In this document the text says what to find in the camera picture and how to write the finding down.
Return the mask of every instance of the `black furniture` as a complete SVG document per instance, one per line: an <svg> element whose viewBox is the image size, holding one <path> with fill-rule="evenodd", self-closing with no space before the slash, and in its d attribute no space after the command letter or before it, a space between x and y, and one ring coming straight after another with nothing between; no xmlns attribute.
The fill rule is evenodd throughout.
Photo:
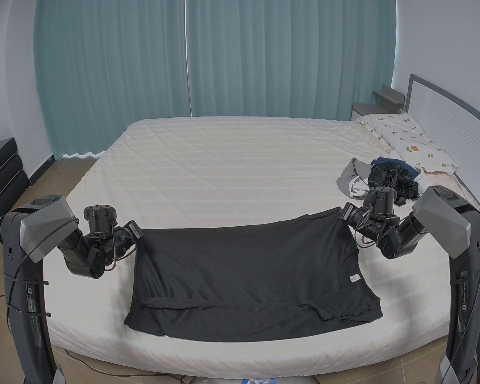
<svg viewBox="0 0 480 384"><path fill-rule="evenodd" d="M360 116L372 115L375 113L397 113L403 107L405 95L392 89L385 84L382 85L380 92L373 91L378 105L353 103L351 120L356 120Z"/></svg>
<svg viewBox="0 0 480 384"><path fill-rule="evenodd" d="M28 185L15 139L0 141L0 216L10 211Z"/></svg>

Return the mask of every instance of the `white headboard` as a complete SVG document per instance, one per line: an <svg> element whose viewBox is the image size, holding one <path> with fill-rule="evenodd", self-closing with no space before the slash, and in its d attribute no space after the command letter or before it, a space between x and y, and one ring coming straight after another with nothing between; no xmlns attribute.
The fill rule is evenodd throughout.
<svg viewBox="0 0 480 384"><path fill-rule="evenodd" d="M413 74L405 111L456 162L457 178L480 200L480 112Z"/></svg>

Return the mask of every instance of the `robotic arm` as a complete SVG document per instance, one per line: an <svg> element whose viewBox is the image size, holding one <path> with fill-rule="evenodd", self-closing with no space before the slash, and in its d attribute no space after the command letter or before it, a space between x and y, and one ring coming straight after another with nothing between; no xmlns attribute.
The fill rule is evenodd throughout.
<svg viewBox="0 0 480 384"><path fill-rule="evenodd" d="M97 279L144 235L134 220L117 227L109 205L87 207L84 217L90 227L85 236L65 198L48 196L0 218L7 319L25 384L65 383L48 335L43 258L58 247L73 274Z"/></svg>
<svg viewBox="0 0 480 384"><path fill-rule="evenodd" d="M374 187L361 208L347 203L340 219L371 239L387 259L413 252L427 233L445 249L450 256L450 329L435 384L472 383L480 333L480 212L451 190L432 186L400 221L393 211L395 193Z"/></svg>

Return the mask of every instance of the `teal curtain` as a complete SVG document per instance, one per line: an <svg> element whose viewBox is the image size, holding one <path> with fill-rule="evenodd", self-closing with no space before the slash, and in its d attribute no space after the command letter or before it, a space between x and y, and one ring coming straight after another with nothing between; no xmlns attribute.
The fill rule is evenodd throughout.
<svg viewBox="0 0 480 384"><path fill-rule="evenodd" d="M395 0L186 0L193 116L349 120L390 85Z"/></svg>
<svg viewBox="0 0 480 384"><path fill-rule="evenodd" d="M34 58L56 158L137 120L190 116L183 0L37 0Z"/></svg>

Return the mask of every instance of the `floral pillow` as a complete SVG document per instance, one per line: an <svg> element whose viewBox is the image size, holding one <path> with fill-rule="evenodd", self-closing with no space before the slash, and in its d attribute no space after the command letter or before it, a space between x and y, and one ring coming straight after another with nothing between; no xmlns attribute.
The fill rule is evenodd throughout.
<svg viewBox="0 0 480 384"><path fill-rule="evenodd" d="M426 172L455 172L457 168L449 155L425 134L407 113L365 115L357 119L378 140L385 140L402 160Z"/></svg>

